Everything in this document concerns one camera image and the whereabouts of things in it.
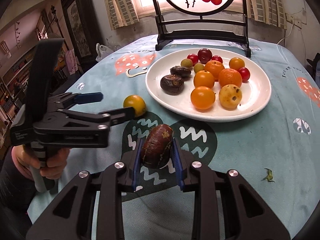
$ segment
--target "table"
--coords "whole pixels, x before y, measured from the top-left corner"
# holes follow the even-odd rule
[[[151,98],[143,72],[160,57],[187,48],[219,48],[244,55],[238,44],[224,41],[180,40],[156,52],[157,36],[141,38],[109,55],[85,73],[73,93],[102,92],[99,103],[74,106],[75,111],[98,113],[122,107],[132,94],[140,95],[148,112],[138,120],[112,127],[106,149],[72,149],[58,183],[60,191],[79,171],[103,171],[135,148],[137,138],[152,127],[172,127],[183,149],[216,171],[238,170],[253,186],[293,238],[310,217],[320,198],[320,91],[308,72],[287,49],[250,39],[252,60],[272,84],[269,104],[259,114],[231,123],[204,123],[179,116]],[[262,179],[273,172],[274,183]],[[135,193],[123,195],[126,240],[190,239],[193,193],[176,186],[169,162],[161,170],[141,168],[143,179]],[[56,193],[38,194],[28,214],[34,222]],[[93,223],[92,239],[95,239]]]

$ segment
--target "human hand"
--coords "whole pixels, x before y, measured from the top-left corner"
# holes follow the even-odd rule
[[[36,169],[40,169],[40,174],[47,179],[60,178],[65,166],[67,165],[67,158],[70,152],[70,148],[61,148],[57,154],[47,160],[46,167],[40,167],[40,161],[34,155],[33,150],[30,147],[23,145],[15,146],[12,149],[15,151],[17,161],[25,168],[29,170],[32,166]]]

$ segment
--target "ceiling light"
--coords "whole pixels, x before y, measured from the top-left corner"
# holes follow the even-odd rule
[[[0,47],[1,47],[2,51],[4,52],[4,54],[7,54],[10,51],[8,48],[8,45],[5,41],[2,41],[0,43]]]

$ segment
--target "framed painting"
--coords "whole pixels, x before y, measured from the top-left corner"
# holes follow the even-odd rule
[[[84,71],[97,62],[96,44],[102,43],[92,0],[61,0],[69,36]]]

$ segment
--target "curtain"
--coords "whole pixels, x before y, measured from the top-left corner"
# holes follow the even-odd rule
[[[248,18],[287,29],[282,0],[246,0]]]
[[[131,0],[105,0],[112,30],[139,22]]]

